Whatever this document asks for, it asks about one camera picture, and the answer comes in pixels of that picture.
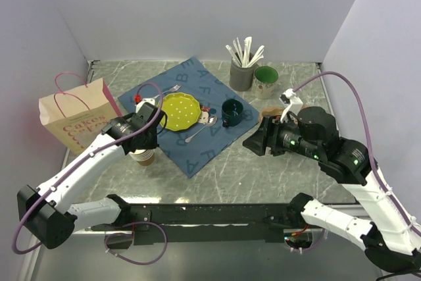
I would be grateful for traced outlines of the brown pulp cup carrier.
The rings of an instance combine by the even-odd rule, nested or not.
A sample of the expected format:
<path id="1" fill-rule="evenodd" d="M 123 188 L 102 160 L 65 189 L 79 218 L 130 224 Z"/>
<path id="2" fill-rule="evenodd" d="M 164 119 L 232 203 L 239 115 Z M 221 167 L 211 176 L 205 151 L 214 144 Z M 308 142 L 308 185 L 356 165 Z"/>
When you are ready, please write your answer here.
<path id="1" fill-rule="evenodd" d="M 259 113 L 259 126 L 278 124 L 280 117 L 285 110 L 284 107 L 267 107 Z"/>

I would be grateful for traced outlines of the kraft paper cakes bag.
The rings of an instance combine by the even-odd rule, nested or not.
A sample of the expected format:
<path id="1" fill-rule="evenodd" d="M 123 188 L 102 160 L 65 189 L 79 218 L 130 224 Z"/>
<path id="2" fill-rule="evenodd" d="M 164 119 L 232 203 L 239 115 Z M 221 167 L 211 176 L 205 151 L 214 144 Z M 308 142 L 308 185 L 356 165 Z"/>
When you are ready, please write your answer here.
<path id="1" fill-rule="evenodd" d="M 39 99 L 42 125 L 76 155 L 88 148 L 107 123 L 121 117 L 109 88 L 100 78 Z"/>

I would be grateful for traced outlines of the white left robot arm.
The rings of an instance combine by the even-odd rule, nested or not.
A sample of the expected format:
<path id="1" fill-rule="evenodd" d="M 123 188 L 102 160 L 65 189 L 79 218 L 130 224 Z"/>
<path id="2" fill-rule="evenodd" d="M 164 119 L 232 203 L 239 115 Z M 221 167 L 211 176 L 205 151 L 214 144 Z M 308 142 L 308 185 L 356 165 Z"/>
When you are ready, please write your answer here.
<path id="1" fill-rule="evenodd" d="M 138 149 L 155 149 L 157 126 L 167 115 L 152 105 L 110 120 L 92 144 L 66 168 L 37 188 L 17 193 L 20 227 L 26 227 L 47 249 L 63 244 L 73 232 L 110 225 L 121 230 L 132 219 L 131 206 L 116 194 L 93 203 L 75 198 L 106 168 Z"/>

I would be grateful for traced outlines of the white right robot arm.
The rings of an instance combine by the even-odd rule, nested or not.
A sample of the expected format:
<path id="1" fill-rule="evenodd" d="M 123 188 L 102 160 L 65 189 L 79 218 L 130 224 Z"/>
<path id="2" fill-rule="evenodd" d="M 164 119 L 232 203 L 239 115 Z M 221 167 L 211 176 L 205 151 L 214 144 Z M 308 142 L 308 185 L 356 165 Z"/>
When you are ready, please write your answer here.
<path id="1" fill-rule="evenodd" d="M 364 220 L 328 207 L 315 198 L 297 194 L 287 205 L 294 227 L 319 226 L 357 245 L 378 268 L 390 273 L 420 272 L 420 235 L 415 220 L 386 185 L 380 168 L 369 161 L 368 149 L 342 138 L 334 116 L 321 107 L 288 112 L 286 121 L 266 116 L 243 146 L 258 156 L 285 152 L 314 159 L 320 170 L 342 185 L 368 213 Z"/>

